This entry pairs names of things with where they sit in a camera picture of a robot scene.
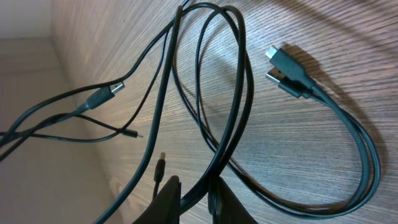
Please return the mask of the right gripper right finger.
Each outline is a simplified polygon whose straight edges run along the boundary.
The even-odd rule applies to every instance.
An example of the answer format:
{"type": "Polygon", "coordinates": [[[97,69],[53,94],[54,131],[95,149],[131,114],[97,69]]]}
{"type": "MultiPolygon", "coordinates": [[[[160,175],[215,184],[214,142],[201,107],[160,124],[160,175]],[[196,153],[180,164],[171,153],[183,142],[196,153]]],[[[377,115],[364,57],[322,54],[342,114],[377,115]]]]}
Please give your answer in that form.
{"type": "Polygon", "coordinates": [[[208,211],[214,224],[257,224],[221,177],[209,182],[208,211]]]}

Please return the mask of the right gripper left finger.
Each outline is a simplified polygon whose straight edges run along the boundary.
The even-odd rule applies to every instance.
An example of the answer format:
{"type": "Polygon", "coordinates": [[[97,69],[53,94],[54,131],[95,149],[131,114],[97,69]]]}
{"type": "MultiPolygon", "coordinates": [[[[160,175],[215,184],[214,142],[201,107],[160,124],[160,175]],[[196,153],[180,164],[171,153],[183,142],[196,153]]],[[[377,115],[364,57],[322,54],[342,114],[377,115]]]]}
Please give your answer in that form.
{"type": "Polygon", "coordinates": [[[181,183],[179,177],[173,175],[133,224],[179,224],[180,196],[181,183]]]}

